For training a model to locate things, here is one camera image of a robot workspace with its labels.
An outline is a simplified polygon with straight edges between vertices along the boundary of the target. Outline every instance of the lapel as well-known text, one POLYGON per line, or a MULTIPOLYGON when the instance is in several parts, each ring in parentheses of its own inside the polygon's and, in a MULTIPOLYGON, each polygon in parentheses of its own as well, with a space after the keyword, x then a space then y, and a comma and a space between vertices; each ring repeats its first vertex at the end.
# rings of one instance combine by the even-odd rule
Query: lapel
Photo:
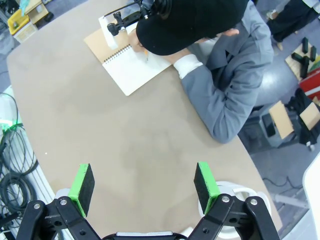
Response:
POLYGON ((233 56, 239 53, 241 46, 249 37, 249 31, 247 31, 243 21, 239 22, 235 28, 240 32, 238 35, 222 35, 214 45, 206 63, 208 69, 214 70, 226 66, 228 64, 226 52, 233 56))

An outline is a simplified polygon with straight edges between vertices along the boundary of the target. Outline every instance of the teal plastic bag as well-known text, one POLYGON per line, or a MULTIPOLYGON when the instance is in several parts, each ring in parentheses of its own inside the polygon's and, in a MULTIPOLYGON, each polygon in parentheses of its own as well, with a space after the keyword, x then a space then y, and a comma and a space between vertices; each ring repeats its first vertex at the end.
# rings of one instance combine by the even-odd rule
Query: teal plastic bag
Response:
POLYGON ((29 5, 30 0, 21 0, 20 1, 20 9, 22 10, 21 16, 23 17, 25 15, 25 10, 27 6, 29 5))

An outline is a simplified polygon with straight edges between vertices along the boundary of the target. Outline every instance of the notebook page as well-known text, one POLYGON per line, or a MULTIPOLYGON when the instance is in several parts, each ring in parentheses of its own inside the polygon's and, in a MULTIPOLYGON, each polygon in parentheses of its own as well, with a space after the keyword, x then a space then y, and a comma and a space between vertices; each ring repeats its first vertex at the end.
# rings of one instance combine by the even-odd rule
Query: notebook page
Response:
POLYGON ((170 65, 168 61, 150 52, 147 59, 144 52, 134 52, 129 46, 102 66, 123 93, 129 96, 170 65))

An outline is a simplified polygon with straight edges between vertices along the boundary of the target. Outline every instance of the black trousers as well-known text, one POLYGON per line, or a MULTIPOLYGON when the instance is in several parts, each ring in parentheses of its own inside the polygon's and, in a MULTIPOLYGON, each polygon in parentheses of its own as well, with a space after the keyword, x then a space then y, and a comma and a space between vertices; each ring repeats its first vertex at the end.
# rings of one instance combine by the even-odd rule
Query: black trousers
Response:
POLYGON ((267 25, 274 40, 280 43, 317 17, 319 17, 319 13, 308 7, 302 0, 291 0, 274 20, 267 22, 267 25))

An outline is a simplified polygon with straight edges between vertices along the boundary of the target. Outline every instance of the gray jacket sleeve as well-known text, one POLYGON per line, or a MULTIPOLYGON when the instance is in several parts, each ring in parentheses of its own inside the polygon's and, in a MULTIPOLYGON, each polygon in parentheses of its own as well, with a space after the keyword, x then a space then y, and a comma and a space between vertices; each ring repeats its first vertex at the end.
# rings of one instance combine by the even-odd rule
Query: gray jacket sleeve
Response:
POLYGON ((211 136, 220 143, 231 141, 240 131, 256 103, 265 68, 273 60, 267 28, 256 29, 232 61, 236 64, 229 87, 223 92, 213 84, 212 74, 200 66, 182 79, 184 91, 211 136))
MULTIPOLYGON (((131 4, 133 2, 134 2, 133 0, 129 0, 126 4, 131 4)), ((150 9, 153 3, 154 3, 154 0, 143 0, 142 1, 143 6, 147 9, 150 9)), ((130 14, 138 12, 139 10, 140 10, 140 7, 138 4, 128 6, 124 9, 124 13, 123 13, 122 17, 125 18, 130 14)))

